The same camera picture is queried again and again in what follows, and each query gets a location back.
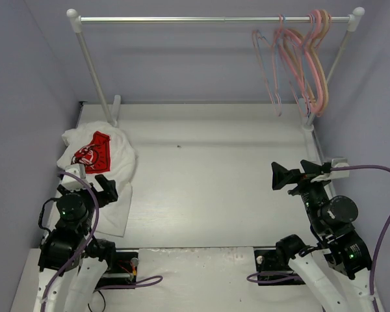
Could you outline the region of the white t-shirt red print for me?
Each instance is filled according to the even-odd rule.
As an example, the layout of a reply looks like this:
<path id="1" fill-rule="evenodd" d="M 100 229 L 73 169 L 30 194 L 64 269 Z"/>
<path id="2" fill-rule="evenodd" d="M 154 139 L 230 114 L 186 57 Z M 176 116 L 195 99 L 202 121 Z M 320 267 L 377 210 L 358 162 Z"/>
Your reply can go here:
<path id="1" fill-rule="evenodd" d="M 96 231 L 123 237 L 133 194 L 131 179 L 136 167 L 136 153 L 125 131 L 97 121 L 65 131 L 62 139 L 66 150 L 57 161 L 59 168 L 83 164 L 86 180 L 98 190 L 101 189 L 96 181 L 98 174 L 116 182 L 118 200 L 100 208 Z"/>

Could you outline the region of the pink wire hanger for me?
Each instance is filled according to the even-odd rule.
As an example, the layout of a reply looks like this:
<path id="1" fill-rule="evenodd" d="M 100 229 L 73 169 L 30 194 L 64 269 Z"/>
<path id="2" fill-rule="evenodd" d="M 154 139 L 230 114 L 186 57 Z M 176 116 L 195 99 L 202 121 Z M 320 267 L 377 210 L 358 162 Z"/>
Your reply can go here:
<path id="1" fill-rule="evenodd" d="M 264 82 L 265 90 L 267 91 L 276 116 L 280 117 L 282 115 L 282 100 L 279 93 L 278 61 L 276 55 L 277 35 L 275 34 L 273 39 L 269 40 L 259 29 L 256 29 L 252 31 L 251 38 L 255 57 L 261 70 L 261 77 Z M 270 65 L 266 65 L 261 44 L 264 44 L 270 51 Z"/>

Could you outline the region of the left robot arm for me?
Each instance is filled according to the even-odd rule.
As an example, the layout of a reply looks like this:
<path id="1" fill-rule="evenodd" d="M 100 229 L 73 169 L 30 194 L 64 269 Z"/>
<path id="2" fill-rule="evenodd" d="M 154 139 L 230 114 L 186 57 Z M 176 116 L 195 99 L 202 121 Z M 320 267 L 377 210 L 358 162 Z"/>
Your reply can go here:
<path id="1" fill-rule="evenodd" d="M 59 220 L 40 247 L 34 311 L 84 311 L 102 275 L 117 264 L 115 244 L 94 235 L 100 208 L 118 200 L 115 181 L 99 174 L 96 190 L 81 177 L 63 175 L 75 183 L 61 181 L 53 199 Z"/>

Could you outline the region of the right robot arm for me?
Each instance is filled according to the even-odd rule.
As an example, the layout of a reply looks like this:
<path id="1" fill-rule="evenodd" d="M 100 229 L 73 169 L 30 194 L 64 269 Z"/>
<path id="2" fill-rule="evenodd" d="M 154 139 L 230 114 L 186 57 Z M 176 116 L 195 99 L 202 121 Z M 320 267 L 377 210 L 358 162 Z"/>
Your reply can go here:
<path id="1" fill-rule="evenodd" d="M 374 286 L 374 258 L 353 225 L 357 205 L 346 196 L 329 198 L 325 190 L 332 180 L 349 176 L 348 163 L 300 164 L 288 170 L 273 162 L 272 189 L 294 185 L 288 193 L 301 197 L 317 245 L 289 235 L 276 243 L 276 263 L 293 269 L 324 311 L 383 311 Z"/>

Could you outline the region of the white clothes rack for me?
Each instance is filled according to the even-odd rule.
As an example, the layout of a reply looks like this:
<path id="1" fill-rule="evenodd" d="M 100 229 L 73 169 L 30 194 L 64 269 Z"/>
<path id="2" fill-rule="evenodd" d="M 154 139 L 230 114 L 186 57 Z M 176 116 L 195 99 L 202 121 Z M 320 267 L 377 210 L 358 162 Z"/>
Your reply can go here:
<path id="1" fill-rule="evenodd" d="M 337 67 L 339 60 L 341 59 L 345 47 L 352 35 L 356 31 L 362 17 L 365 14 L 365 9 L 362 7 L 355 8 L 351 14 L 347 16 L 333 17 L 331 20 L 334 23 L 347 24 L 347 30 L 341 42 L 340 48 L 336 54 L 334 63 L 331 66 L 328 77 L 331 78 L 334 69 Z M 120 110 L 121 97 L 116 95 L 113 102 L 113 110 L 109 109 L 107 100 L 105 98 L 101 83 L 99 81 L 97 71 L 92 61 L 92 57 L 88 50 L 85 37 L 83 34 L 83 26 L 86 24 L 169 24 L 169 23 L 277 23 L 282 20 L 286 23 L 310 23 L 310 17 L 225 17 L 225 16 L 213 16 L 213 17 L 83 17 L 75 9 L 69 9 L 66 11 L 66 16 L 70 21 L 73 32 L 75 33 L 80 48 L 82 50 L 88 72 L 90 73 L 94 87 L 96 89 L 97 96 L 100 100 L 103 113 L 106 120 L 111 125 L 117 124 L 118 112 Z"/>

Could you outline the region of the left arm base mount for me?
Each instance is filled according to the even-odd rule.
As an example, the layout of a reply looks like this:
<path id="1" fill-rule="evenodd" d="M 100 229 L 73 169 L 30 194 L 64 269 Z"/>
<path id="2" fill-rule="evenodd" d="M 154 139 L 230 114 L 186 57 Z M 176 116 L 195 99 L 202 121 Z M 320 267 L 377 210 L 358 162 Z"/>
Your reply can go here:
<path id="1" fill-rule="evenodd" d="M 137 250 L 120 250 L 107 271 L 100 277 L 96 288 L 104 286 L 134 285 L 137 280 Z"/>

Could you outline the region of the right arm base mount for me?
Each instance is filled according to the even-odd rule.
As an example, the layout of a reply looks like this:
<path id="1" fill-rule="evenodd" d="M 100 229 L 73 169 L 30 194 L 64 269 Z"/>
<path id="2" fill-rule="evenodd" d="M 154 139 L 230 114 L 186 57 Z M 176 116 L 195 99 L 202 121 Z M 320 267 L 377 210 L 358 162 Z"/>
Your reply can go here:
<path id="1" fill-rule="evenodd" d="M 257 275 L 250 279 L 258 286 L 304 285 L 302 279 L 278 257 L 275 249 L 255 249 Z"/>

